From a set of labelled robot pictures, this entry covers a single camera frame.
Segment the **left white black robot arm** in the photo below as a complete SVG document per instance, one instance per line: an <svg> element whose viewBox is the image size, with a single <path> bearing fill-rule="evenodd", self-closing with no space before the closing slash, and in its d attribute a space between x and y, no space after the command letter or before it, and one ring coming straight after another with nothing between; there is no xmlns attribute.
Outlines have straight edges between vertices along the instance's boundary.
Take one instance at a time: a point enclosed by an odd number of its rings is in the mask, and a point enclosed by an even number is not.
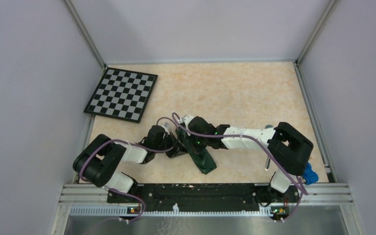
<svg viewBox="0 0 376 235"><path fill-rule="evenodd" d="M173 157L179 151L179 139L167 125L153 125L146 137L138 143L113 140L99 134L74 160L72 168L80 179L96 187L118 191L125 202L137 197L137 181L118 170L121 162L147 164L156 154Z"/></svg>

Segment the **dark green cloth napkin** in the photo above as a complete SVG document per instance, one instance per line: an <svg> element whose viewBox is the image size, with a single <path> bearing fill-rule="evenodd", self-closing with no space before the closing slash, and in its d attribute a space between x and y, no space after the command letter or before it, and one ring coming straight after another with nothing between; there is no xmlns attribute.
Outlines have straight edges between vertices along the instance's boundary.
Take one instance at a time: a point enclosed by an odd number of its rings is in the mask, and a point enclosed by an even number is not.
<svg viewBox="0 0 376 235"><path fill-rule="evenodd" d="M202 145L196 136L188 135L181 128L177 128L176 134L185 151L190 155L195 166L202 174L209 174L217 168L216 162L206 149L206 146Z"/></svg>

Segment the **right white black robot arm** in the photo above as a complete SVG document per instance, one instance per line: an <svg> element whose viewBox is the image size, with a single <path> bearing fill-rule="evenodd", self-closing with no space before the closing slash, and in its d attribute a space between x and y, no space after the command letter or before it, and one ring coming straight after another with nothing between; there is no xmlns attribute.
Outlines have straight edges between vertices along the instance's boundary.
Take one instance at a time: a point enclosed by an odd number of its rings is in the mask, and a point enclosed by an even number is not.
<svg viewBox="0 0 376 235"><path fill-rule="evenodd" d="M172 118L180 129L194 138L194 146L264 151L278 168L267 189L272 201L280 202L285 198L291 184L303 194L308 194L302 177L314 145L289 123L280 122L276 127L248 129L228 124L214 127L199 116L186 115L180 118L172 113Z"/></svg>

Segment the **silver metal fork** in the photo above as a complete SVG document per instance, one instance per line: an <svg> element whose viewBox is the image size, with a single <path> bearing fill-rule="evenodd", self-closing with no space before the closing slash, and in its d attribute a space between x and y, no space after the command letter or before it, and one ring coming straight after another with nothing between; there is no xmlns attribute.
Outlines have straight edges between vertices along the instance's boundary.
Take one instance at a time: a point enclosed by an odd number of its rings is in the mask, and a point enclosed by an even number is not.
<svg viewBox="0 0 376 235"><path fill-rule="evenodd" d="M270 162L271 162L271 159L268 157L266 159L265 166L264 166L265 171L268 171L268 169L270 167Z"/></svg>

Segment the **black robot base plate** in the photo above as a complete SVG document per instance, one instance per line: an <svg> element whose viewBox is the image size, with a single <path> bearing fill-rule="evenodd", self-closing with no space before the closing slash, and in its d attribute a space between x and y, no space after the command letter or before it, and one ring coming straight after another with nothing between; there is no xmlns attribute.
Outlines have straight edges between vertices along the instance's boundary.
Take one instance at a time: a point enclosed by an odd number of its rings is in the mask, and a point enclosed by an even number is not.
<svg viewBox="0 0 376 235"><path fill-rule="evenodd" d="M276 203L284 205L298 201L298 190L290 186L281 194L268 184L138 184L129 196L108 192L110 204L146 204L147 212L170 211L177 205L181 212L256 212Z"/></svg>

